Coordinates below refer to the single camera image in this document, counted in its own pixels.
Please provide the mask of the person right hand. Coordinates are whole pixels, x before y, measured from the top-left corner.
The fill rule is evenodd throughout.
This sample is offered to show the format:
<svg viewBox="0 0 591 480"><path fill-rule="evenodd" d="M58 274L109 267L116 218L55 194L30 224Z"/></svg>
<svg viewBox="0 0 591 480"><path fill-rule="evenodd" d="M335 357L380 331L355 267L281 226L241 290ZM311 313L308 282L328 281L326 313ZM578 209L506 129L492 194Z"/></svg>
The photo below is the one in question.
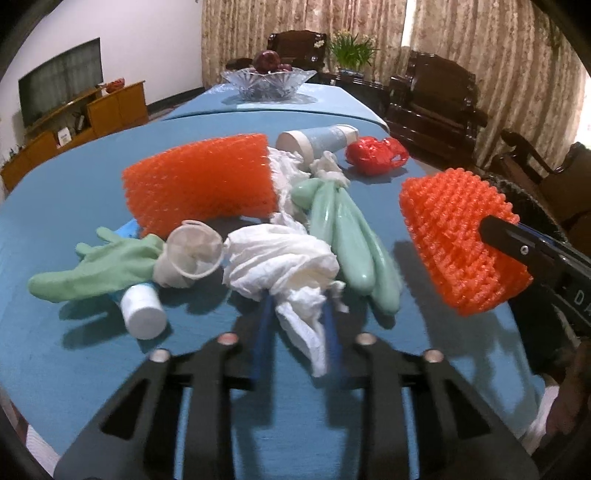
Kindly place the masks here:
<svg viewBox="0 0 591 480"><path fill-rule="evenodd" d="M590 410L590 340L583 340L575 353L546 422L546 434L569 435Z"/></svg>

